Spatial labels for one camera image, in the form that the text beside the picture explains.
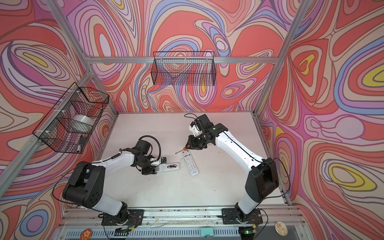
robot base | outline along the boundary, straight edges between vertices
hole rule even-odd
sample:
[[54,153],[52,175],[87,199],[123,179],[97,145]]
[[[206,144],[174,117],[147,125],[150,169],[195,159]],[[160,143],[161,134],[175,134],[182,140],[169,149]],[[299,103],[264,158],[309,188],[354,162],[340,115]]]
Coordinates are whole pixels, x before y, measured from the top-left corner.
[[232,209],[221,209],[224,224],[254,224],[259,225],[263,223],[263,219],[259,209],[254,209],[252,212],[247,214],[244,221],[240,222],[237,220],[238,214],[235,208]]
[[[129,211],[129,217],[128,221],[123,226],[139,226],[143,222],[143,209],[128,209]],[[101,222],[103,226],[119,226],[116,223],[116,216],[111,216],[109,214],[105,214],[103,221]]]

orange sticker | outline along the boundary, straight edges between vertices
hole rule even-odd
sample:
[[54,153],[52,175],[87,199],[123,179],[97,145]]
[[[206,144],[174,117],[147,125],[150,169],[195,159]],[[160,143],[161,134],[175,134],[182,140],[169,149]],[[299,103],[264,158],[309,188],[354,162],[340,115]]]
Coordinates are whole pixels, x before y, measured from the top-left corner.
[[88,240],[91,238],[91,236],[92,236],[92,230],[88,228],[81,233],[80,240]]

pink wall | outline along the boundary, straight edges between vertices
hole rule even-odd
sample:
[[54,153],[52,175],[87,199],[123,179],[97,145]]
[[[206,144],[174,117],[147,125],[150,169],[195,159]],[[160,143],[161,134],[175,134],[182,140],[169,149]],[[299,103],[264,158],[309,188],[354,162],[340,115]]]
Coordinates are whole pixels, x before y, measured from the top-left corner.
[[[267,0],[65,2],[62,9],[89,56],[214,51],[277,56],[298,3]],[[151,64],[97,64],[119,112],[251,111],[271,64],[219,64],[214,87],[153,86]]]
[[[0,173],[65,90],[84,74],[44,1],[0,3]],[[83,154],[42,145],[0,198],[0,239],[48,239],[65,206],[53,184],[78,161],[92,161],[111,126],[103,113]],[[59,197],[66,180],[58,184]]]
[[315,239],[383,239],[383,23],[383,2],[315,1],[258,112]]

black cable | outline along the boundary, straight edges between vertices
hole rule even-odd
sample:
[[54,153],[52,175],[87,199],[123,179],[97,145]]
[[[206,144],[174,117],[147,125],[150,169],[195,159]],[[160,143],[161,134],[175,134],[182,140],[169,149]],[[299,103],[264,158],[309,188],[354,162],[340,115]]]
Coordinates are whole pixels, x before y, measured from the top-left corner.
[[[105,217],[104,213],[98,215],[98,218],[102,218],[103,220],[104,220],[104,217]],[[103,225],[103,229],[104,229],[104,233],[105,233],[106,237],[107,237],[109,240],[111,240],[111,239],[109,238],[108,234],[107,234],[107,231],[105,230],[105,226],[104,226],[104,225]]]
[[[195,118],[193,118],[193,117],[187,117],[188,114],[195,115]],[[184,114],[184,117],[186,117],[186,118],[192,118],[193,120],[195,120],[196,118],[198,118],[198,116],[196,116],[196,114],[194,114],[194,113],[187,113],[187,114]]]
[[88,164],[90,164],[90,163],[81,164],[81,165],[79,165],[79,166],[74,167],[74,168],[71,169],[71,170],[68,170],[65,174],[63,174],[62,177],[59,179],[59,181],[57,181],[57,182],[55,183],[55,185],[53,186],[53,188],[52,188],[52,196],[53,196],[53,198],[56,199],[56,200],[59,201],[59,202],[65,203],[65,204],[75,204],[75,203],[73,203],[73,202],[65,202],[65,201],[62,201],[62,200],[58,199],[58,198],[55,197],[55,195],[53,194],[53,191],[55,190],[56,185],[60,182],[60,180],[63,179],[63,177],[64,177],[65,175],[67,175],[70,171],[75,170],[77,167],[84,166],[84,165],[88,165]]
[[224,134],[234,143],[236,144],[241,150],[243,150],[248,156],[250,156],[253,160],[255,160],[256,162],[260,162],[260,163],[270,163],[270,162],[273,162],[274,160],[272,161],[269,161],[269,162],[263,162],[263,161],[259,161],[257,160],[256,158],[252,157],[244,148],[242,148],[239,144],[237,144],[236,141],[232,140],[225,132]]
[[217,217],[219,217],[219,218],[223,218],[223,219],[228,219],[228,220],[235,220],[236,218],[229,218],[229,217],[224,217],[224,216],[217,216]]
[[144,136],[140,137],[139,140],[141,140],[141,139],[143,139],[145,137],[150,137],[150,138],[152,138],[153,140],[155,140],[157,142],[157,145],[159,146],[159,156],[157,157],[156,161],[158,161],[160,159],[160,156],[161,156],[161,147],[160,147],[159,141],[156,138],[152,137],[151,135],[144,135]]
[[266,224],[268,223],[268,220],[269,220],[269,219],[268,219],[268,215],[267,215],[267,213],[266,213],[263,209],[260,209],[260,210],[263,211],[263,212],[265,213],[265,215],[266,215],[266,222],[265,222],[263,228],[260,230],[260,232],[258,232],[257,235],[256,235],[253,239],[257,238],[257,236],[260,235],[260,233],[262,233],[262,231],[263,231],[264,228],[266,227]]
[[267,198],[282,197],[282,196],[284,196],[285,194],[287,194],[287,193],[291,190],[291,179],[290,179],[290,177],[289,177],[288,171],[287,171],[287,169],[285,168],[283,162],[282,162],[279,158],[275,158],[274,160],[276,160],[276,159],[279,160],[280,163],[283,165],[284,171],[285,171],[285,173],[286,173],[287,176],[288,176],[289,187],[288,187],[288,190],[285,191],[282,195],[279,195],[279,196],[273,196],[273,197],[266,197],[266,198],[264,198],[263,200],[265,200],[265,199],[267,199]]

wire basket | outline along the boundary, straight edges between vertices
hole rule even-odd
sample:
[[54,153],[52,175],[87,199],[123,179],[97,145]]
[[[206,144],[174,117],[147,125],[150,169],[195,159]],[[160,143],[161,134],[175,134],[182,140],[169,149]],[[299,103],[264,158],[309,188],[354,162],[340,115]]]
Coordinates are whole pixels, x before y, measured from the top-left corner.
[[108,94],[77,86],[48,127],[33,134],[41,132],[37,137],[55,152],[82,153],[108,102]]
[[215,85],[215,53],[212,51],[157,51],[153,55],[154,85]]

